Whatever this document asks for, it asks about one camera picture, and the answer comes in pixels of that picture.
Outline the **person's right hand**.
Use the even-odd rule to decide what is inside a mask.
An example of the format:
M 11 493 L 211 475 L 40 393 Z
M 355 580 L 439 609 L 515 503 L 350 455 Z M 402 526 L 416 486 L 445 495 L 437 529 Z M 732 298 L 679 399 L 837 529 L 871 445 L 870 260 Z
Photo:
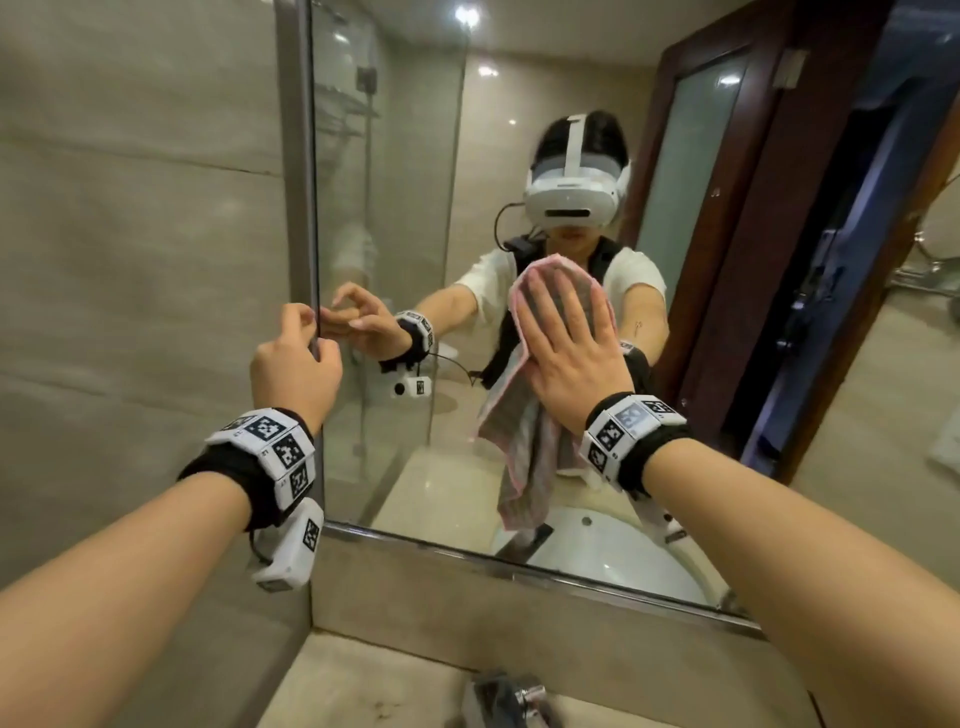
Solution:
M 610 396 L 635 391 L 606 297 L 591 291 L 590 349 L 557 351 L 554 325 L 561 322 L 561 304 L 555 302 L 540 272 L 530 274 L 527 289 L 535 307 L 522 299 L 516 310 L 531 356 L 525 376 L 548 413 L 580 436 L 594 407 Z

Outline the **person's left hand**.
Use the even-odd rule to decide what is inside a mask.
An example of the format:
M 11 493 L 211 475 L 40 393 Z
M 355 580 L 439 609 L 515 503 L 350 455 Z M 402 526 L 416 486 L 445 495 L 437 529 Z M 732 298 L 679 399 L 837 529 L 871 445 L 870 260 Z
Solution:
M 249 365 L 253 405 L 294 412 L 312 436 L 321 431 L 342 382 L 342 376 L 313 374 L 317 331 L 314 310 L 288 302 L 281 309 L 279 334 L 255 349 Z

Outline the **pink and grey cleaning cloth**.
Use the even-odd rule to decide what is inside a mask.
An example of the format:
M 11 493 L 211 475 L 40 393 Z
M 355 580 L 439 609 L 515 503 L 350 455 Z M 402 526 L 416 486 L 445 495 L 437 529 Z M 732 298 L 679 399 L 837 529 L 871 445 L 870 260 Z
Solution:
M 570 280 L 588 323 L 593 322 L 593 295 L 603 292 L 602 284 L 557 253 L 534 261 L 510 286 L 501 338 L 490 361 L 494 373 L 484 378 L 488 393 L 476 434 L 498 448 L 505 459 L 497 510 L 508 531 L 533 531 L 544 525 L 558 471 L 585 467 L 580 437 L 549 414 L 523 373 L 531 355 L 516 322 L 517 304 L 527 298 L 530 274 L 536 273 L 548 286 L 558 311 L 563 311 L 555 288 L 557 271 Z

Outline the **large wall mirror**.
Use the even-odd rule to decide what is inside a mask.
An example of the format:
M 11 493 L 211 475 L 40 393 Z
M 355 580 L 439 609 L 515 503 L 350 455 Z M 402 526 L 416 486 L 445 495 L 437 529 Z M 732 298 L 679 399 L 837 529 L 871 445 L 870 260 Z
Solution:
M 319 92 L 319 87 L 314 82 L 311 13 L 320 8 L 321 1 L 263 1 L 274 5 L 291 295 L 317 307 L 318 255 L 323 249 L 323 235 L 317 226 L 315 133 L 319 127 L 314 94 Z M 431 120 L 410 123 L 414 132 L 422 130 L 426 133 L 427 149 L 399 158 L 397 176 L 410 174 L 411 182 L 400 180 L 398 191 L 387 193 L 389 203 L 407 200 L 412 202 L 414 213 L 426 217 L 425 221 L 414 222 L 414 238 L 427 238 L 427 251 L 439 254 L 437 265 L 442 268 L 446 264 L 449 246 L 463 79 L 471 33 L 453 19 L 454 0 L 377 0 L 372 10 L 367 10 L 367 0 L 338 2 L 356 4 L 361 17 L 348 16 L 345 24 L 348 28 L 359 28 L 361 35 L 374 44 L 378 44 L 381 36 L 403 37 L 404 43 L 413 44 L 420 53 L 449 58 L 450 80 L 443 81 L 439 91 L 428 94 L 438 123 Z M 420 559 L 450 563 L 454 570 L 471 570 L 489 578 L 526 580 L 547 590 L 569 592 L 579 599 L 613 604 L 620 610 L 653 614 L 700 629 L 766 641 L 760 627 L 749 619 L 642 588 L 616 586 L 599 577 L 565 574 L 474 550 L 342 522 L 332 516 L 327 518 L 321 533 L 325 542 L 338 540 L 363 544 L 368 548 L 404 553 L 408 559 L 417 553 Z

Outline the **person's right forearm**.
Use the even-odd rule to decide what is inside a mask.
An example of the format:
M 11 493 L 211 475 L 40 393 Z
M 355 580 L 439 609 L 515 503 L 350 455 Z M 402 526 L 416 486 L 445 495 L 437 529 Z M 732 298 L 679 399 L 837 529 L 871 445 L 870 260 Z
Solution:
M 960 728 L 960 592 L 834 512 L 690 439 L 642 475 L 828 728 Z

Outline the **person's left forearm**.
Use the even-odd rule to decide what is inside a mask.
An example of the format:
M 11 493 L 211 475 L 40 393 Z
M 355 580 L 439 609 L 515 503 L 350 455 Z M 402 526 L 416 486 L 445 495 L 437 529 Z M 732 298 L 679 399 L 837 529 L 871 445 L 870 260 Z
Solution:
M 250 517 L 203 472 L 1 590 L 0 728 L 106 725 Z

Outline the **black wristband with marker tiles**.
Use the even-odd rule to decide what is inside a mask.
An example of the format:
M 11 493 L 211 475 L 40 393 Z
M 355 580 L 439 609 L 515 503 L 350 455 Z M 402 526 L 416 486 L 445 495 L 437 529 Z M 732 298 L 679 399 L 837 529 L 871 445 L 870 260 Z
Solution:
M 250 506 L 245 531 L 280 527 L 313 486 L 314 437 L 306 420 L 286 408 L 248 411 L 204 441 L 203 450 L 178 474 L 224 476 L 243 490 Z
M 650 500 L 643 472 L 666 444 L 691 439 L 687 419 L 654 394 L 621 393 L 599 402 L 579 445 L 582 461 L 635 501 Z

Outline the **chrome faucet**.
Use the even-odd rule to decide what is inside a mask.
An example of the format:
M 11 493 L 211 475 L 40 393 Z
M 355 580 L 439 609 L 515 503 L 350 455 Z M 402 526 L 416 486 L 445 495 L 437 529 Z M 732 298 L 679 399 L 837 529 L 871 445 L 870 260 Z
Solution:
M 555 715 L 544 684 L 533 676 L 503 670 L 466 679 L 457 728 L 554 728 Z

